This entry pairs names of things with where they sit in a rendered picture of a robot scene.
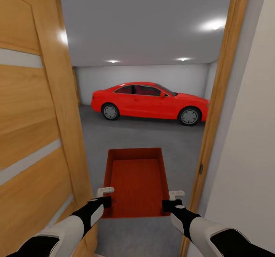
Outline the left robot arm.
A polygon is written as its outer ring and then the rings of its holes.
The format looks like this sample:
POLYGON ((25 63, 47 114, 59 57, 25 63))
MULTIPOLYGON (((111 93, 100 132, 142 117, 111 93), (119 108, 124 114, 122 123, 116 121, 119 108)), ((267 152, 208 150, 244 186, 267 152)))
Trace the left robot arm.
POLYGON ((101 218, 104 208, 112 206, 113 187, 99 188, 97 198, 63 221, 28 239, 17 252, 6 257, 70 257, 85 234, 101 218))

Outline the storage box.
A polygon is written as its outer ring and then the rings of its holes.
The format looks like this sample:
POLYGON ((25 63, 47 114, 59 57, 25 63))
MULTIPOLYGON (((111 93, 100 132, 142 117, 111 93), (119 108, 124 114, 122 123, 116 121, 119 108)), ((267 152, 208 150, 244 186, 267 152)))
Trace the storage box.
POLYGON ((171 216, 162 200, 169 200, 161 148, 109 149, 104 186, 113 187, 112 206, 101 218, 171 216))

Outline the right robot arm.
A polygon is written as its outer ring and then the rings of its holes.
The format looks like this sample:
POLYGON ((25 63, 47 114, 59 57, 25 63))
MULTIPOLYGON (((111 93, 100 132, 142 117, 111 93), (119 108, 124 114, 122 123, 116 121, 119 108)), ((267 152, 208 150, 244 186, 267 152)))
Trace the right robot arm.
POLYGON ((210 221, 186 209, 181 199, 184 191, 169 191, 169 200, 162 200, 164 212, 171 213, 173 225, 198 248, 204 257, 275 257, 255 246, 239 230, 210 221))

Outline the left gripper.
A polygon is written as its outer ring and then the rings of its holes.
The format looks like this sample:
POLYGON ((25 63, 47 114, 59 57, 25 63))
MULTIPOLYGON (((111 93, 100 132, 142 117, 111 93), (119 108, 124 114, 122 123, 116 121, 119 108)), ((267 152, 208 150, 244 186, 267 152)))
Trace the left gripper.
POLYGON ((112 206, 112 198, 111 198, 111 196, 101 197, 100 199, 104 203, 104 208, 110 208, 112 206))

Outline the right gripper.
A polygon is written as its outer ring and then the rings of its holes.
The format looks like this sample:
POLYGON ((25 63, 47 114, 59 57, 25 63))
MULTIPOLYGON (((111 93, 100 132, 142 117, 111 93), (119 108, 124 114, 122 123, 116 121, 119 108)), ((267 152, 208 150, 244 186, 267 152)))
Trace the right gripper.
POLYGON ((182 205, 182 200, 181 199, 176 199, 175 201, 162 200, 163 211, 164 212, 171 212, 170 208, 173 204, 181 204, 182 205))

